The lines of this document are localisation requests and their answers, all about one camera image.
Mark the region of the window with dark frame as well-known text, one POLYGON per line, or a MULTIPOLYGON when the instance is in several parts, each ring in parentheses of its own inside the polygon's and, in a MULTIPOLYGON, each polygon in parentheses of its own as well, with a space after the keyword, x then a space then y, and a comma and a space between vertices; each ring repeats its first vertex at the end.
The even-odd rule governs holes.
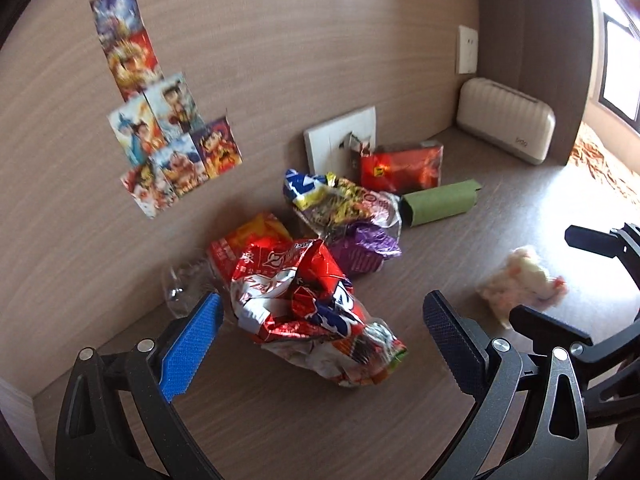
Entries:
POLYGON ((639 132, 639 39, 630 26, 604 14, 604 58, 599 101, 639 132))

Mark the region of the yellow blue crumpled snack bag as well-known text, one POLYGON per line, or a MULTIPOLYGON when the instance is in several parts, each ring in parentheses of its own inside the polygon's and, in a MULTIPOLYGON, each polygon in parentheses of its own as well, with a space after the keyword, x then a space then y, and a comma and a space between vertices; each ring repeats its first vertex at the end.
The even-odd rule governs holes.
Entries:
POLYGON ((372 224, 396 238, 401 232, 396 195, 368 190, 332 172, 304 174, 288 169, 283 194, 299 218, 324 237, 358 222, 372 224))

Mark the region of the orange bed blanket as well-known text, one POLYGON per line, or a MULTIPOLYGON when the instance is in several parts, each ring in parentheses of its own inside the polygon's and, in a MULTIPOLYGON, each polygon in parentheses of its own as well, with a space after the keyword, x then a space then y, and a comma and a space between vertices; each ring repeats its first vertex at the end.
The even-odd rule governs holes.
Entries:
POLYGON ((585 122, 578 128, 570 162, 586 170, 593 180, 612 188, 625 200, 639 205, 639 175, 610 152, 585 122))

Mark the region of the clear bottle with red label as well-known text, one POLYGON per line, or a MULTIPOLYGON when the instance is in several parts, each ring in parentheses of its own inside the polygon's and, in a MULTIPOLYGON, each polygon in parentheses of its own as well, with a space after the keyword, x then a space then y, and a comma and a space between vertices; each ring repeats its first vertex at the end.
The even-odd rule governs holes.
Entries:
POLYGON ((165 304, 175 318, 185 318, 209 292, 229 288, 233 271, 249 242, 262 237, 292 240, 284 224, 272 213, 261 212, 227 235, 182 259, 169 261, 163 270, 165 304))

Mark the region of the crumpled white pink tissue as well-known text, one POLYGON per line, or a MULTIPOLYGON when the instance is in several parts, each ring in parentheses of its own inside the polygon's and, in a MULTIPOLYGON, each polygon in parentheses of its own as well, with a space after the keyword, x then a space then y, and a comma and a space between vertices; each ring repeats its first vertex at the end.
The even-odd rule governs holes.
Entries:
POLYGON ((518 306, 544 311, 558 306, 568 294, 562 276, 553 276, 534 246, 512 250, 499 269, 482 281, 477 293, 488 303, 497 321, 510 330, 510 313, 518 306))

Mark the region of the red cigarette carton box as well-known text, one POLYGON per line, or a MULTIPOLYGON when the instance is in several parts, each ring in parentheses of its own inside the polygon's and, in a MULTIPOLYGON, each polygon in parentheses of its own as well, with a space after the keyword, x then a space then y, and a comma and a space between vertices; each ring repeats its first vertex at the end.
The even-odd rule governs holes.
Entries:
POLYGON ((374 148, 349 133, 341 143, 356 172, 356 183, 374 192, 405 195, 437 188, 442 180, 444 146, 434 140, 402 142, 374 148))

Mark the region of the colourful cartoon wall stickers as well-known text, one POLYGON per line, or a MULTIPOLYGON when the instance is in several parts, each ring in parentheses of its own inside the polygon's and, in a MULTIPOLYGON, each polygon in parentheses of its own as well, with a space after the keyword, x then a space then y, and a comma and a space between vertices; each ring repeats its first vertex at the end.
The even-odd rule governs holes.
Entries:
POLYGON ((90 0, 124 104, 107 115, 130 169, 120 182, 150 219, 243 161, 229 119, 206 122, 182 73, 166 76, 138 0, 90 0))

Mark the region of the purple crumpled wrapper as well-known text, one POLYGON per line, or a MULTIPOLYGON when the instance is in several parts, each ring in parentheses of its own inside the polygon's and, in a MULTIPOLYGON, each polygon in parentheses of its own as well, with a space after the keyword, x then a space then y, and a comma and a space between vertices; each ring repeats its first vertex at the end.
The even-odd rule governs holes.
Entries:
POLYGON ((398 240, 372 223, 352 223, 326 242, 348 278, 378 272, 385 261, 401 256, 398 240))

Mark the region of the white wall socket plate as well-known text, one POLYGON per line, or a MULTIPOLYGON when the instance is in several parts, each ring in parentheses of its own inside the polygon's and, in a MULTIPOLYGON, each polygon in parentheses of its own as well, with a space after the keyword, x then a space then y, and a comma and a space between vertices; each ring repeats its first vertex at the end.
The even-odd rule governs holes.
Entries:
POLYGON ((478 63, 478 31, 471 27, 459 25, 457 36, 456 73, 471 75, 477 72, 478 63))

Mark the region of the large white wall switch plate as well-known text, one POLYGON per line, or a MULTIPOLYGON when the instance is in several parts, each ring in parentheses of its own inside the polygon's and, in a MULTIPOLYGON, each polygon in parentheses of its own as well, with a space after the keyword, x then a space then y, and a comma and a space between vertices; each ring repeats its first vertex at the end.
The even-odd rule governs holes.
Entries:
POLYGON ((309 171, 333 172, 339 177, 358 179, 357 142, 376 145, 376 108, 359 110, 322 122, 303 132, 309 171))

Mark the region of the white ribbed tissue box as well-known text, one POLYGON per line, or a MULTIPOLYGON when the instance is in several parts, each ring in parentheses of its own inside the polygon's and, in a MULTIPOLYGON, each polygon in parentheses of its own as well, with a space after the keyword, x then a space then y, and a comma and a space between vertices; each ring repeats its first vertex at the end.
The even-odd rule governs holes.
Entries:
POLYGON ((461 130, 540 165, 547 158, 556 119, 545 102, 476 77, 462 84, 456 122, 461 130))

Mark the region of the green cardboard tube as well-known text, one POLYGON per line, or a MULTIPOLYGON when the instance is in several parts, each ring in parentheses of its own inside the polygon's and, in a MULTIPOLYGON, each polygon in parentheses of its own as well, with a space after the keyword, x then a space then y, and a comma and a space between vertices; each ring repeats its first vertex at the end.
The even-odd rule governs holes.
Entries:
POLYGON ((466 214, 477 202, 482 185, 470 179, 401 196, 400 215, 409 228, 466 214))

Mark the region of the red white snack bag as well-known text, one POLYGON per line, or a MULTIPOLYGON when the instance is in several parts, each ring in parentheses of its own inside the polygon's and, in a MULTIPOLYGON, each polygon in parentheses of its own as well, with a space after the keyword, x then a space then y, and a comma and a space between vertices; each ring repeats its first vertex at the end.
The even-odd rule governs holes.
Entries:
POLYGON ((318 238, 253 240, 233 272, 230 296, 239 328, 260 348, 341 387, 376 385, 407 354, 318 238))

